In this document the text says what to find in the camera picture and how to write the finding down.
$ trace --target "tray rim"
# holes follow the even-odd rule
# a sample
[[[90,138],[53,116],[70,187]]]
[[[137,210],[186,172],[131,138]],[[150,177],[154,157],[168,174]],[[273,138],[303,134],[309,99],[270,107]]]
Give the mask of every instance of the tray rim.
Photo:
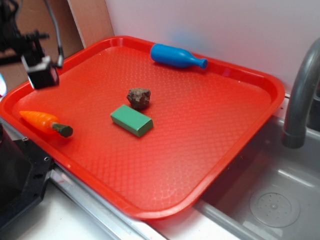
[[[114,36],[114,37],[108,37],[105,39],[102,39],[93,45],[79,51],[78,53],[70,56],[67,58],[64,62],[63,68],[58,69],[58,74],[62,75],[63,73],[69,71],[73,67],[77,66],[84,60],[94,56],[95,54],[111,47],[130,47],[135,45],[136,43],[139,43],[139,48],[135,46],[135,49],[149,53],[151,47],[155,44],[151,41],[142,40],[139,38],[131,37],[131,36]],[[207,58],[208,59],[208,68],[209,70],[212,68],[218,68],[221,69],[232,69],[234,72],[237,72],[235,76],[226,76],[234,80],[243,81],[241,79],[242,75],[246,75],[247,77],[252,75],[254,79],[259,76],[261,78],[261,81],[255,82],[254,85],[257,87],[260,87],[264,90],[267,88],[271,88],[272,91],[269,92],[269,95],[271,97],[271,104],[269,105],[268,109],[250,126],[250,128],[241,136],[241,138],[232,146],[229,151],[223,156],[223,158],[230,159],[227,163],[227,165],[233,160],[233,158],[236,156],[236,153],[233,149],[238,149],[236,152],[239,152],[245,145],[243,145],[243,142],[247,144],[250,139],[255,135],[255,133],[264,125],[264,123],[272,116],[274,111],[280,106],[280,104],[283,102],[285,97],[285,90],[283,85],[281,84],[280,80],[278,80],[276,77],[269,75],[264,72],[260,72],[254,69],[246,68],[243,66],[239,66],[236,64],[228,63],[225,61],[220,61],[214,58],[206,57],[203,55],[199,55],[196,53],[193,53],[196,57],[199,58]],[[246,83],[253,84],[252,80],[248,77],[245,81]],[[29,93],[33,92],[33,88],[31,84],[27,81],[17,88],[10,91],[3,99],[0,101],[0,115],[3,117],[4,120],[6,120],[9,124],[11,124],[16,130],[21,132],[23,135],[28,136],[31,140],[33,140],[36,144],[38,144],[43,150],[46,152],[52,153],[52,151],[56,152],[54,159],[61,165],[59,162],[60,158],[66,158],[66,156],[63,155],[63,153],[58,152],[55,150],[54,147],[47,144],[46,142],[43,142],[41,139],[37,137],[37,134],[30,130],[29,128],[25,127],[24,125],[20,124],[19,121],[13,117],[10,114],[12,106],[15,105],[13,101],[11,101],[12,96],[21,99],[22,97],[28,95]],[[77,178],[79,178],[82,182],[89,185],[94,191],[96,191],[99,195],[101,195],[103,198],[109,199],[105,197],[105,195],[112,197],[112,199],[116,199],[116,201],[110,201],[112,204],[114,204],[116,207],[118,207],[120,210],[125,212],[128,215],[131,215],[132,217],[142,219],[142,220],[152,220],[152,219],[161,219],[166,218],[171,215],[174,215],[187,207],[190,207],[193,205],[196,200],[200,197],[201,193],[203,193],[206,188],[215,180],[217,177],[217,172],[214,171],[216,168],[224,169],[227,165],[224,163],[223,166],[221,161],[218,162],[217,165],[213,169],[210,170],[210,172],[203,178],[203,180],[184,198],[182,201],[176,203],[175,205],[167,208],[167,209],[161,209],[161,210],[144,210],[137,206],[133,206],[130,204],[128,199],[125,199],[122,195],[119,193],[111,190],[110,187],[106,186],[105,184],[102,184],[99,180],[94,178],[91,174],[87,174],[85,180],[81,178],[81,173],[84,172],[85,169],[83,169],[81,166],[72,163],[72,168],[68,168],[68,163],[63,164],[64,168],[66,168],[67,171],[75,175]]]

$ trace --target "green block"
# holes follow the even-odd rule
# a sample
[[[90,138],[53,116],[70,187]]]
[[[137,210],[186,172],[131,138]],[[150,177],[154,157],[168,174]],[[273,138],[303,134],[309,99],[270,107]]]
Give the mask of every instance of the green block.
[[[111,113],[111,119],[114,123],[138,137],[144,135],[154,126],[150,117],[143,115],[127,105],[122,105]]]

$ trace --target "orange carrot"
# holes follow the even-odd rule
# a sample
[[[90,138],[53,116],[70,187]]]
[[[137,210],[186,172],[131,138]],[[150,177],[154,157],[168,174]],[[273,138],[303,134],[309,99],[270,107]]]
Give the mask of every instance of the orange carrot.
[[[67,138],[73,133],[70,126],[60,124],[59,119],[52,114],[40,111],[19,111],[19,114],[30,125],[46,134],[58,132]]]

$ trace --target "sink drain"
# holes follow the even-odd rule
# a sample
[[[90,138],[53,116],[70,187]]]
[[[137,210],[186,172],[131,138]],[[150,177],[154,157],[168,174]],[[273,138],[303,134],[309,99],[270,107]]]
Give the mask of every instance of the sink drain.
[[[250,199],[250,210],[260,223],[274,228],[293,224],[300,214],[298,200],[276,187],[256,191]]]

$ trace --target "white wall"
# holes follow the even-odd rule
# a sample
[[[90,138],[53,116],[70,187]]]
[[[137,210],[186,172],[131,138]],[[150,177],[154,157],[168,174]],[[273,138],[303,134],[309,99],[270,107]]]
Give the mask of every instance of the white wall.
[[[114,34],[256,69],[292,89],[320,37],[320,0],[105,0]]]

